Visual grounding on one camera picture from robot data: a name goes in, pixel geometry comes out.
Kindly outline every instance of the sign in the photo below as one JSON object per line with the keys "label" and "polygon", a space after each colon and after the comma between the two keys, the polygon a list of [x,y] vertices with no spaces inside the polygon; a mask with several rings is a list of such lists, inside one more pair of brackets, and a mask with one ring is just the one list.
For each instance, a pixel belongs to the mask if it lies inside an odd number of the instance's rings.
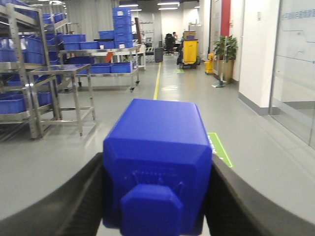
{"label": "sign", "polygon": [[217,155],[228,167],[233,168],[234,165],[228,157],[217,133],[208,133],[208,138],[211,144],[212,153]]}

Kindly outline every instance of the yellow cleaning cart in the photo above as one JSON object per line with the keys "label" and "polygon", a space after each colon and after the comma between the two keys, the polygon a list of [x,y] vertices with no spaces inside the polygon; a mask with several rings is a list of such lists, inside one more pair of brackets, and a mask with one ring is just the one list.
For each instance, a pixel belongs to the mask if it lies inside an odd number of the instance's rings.
{"label": "yellow cleaning cart", "polygon": [[196,69],[197,65],[200,65],[198,39],[183,40],[183,49],[179,53],[177,64],[179,64],[180,69],[185,67]]}

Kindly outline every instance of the glass door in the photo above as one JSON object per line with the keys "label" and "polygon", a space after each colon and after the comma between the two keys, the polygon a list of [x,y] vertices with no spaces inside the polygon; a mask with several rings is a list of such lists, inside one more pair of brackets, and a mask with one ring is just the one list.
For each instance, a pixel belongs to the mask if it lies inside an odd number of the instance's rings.
{"label": "glass door", "polygon": [[270,113],[315,147],[315,1],[282,0]]}

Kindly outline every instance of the cardboard box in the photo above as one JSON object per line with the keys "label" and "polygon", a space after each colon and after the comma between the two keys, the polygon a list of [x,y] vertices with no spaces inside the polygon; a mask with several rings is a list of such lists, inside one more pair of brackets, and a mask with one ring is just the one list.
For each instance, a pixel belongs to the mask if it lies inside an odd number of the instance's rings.
{"label": "cardboard box", "polygon": [[187,39],[187,36],[196,37],[196,31],[184,31],[184,39]]}

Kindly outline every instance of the metal table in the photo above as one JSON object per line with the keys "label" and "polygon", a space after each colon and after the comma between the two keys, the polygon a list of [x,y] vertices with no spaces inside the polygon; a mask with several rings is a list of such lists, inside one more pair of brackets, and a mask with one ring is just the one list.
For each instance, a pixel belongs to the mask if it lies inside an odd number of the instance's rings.
{"label": "metal table", "polygon": [[[79,100],[78,100],[78,83],[76,81],[76,73],[82,70],[87,70],[87,77],[88,77],[88,87],[89,87],[89,94],[90,94],[90,103],[91,106],[88,107],[80,107]],[[80,136],[83,135],[83,119],[89,114],[92,113],[93,120],[95,120],[95,106],[94,106],[94,98],[93,98],[93,89],[91,85],[91,65],[90,64],[74,64],[74,65],[51,65],[38,68],[29,72],[30,75],[30,88],[33,93],[34,99],[34,106],[36,111],[37,121],[39,123],[39,132],[43,135],[44,132],[44,125],[60,125],[60,124],[77,124],[78,130],[80,132]],[[34,83],[34,75],[51,75],[51,77],[39,82]],[[59,103],[59,96],[57,90],[57,81],[55,75],[69,75],[71,77],[72,82],[72,91],[74,97],[75,107],[69,108],[61,108]],[[37,87],[49,82],[49,88],[52,95],[53,100],[53,112],[54,112],[54,119],[53,120],[42,120],[41,114],[39,112],[39,104],[37,99]],[[81,110],[87,110],[81,116]],[[76,111],[76,120],[63,120],[62,118],[62,111]]]}

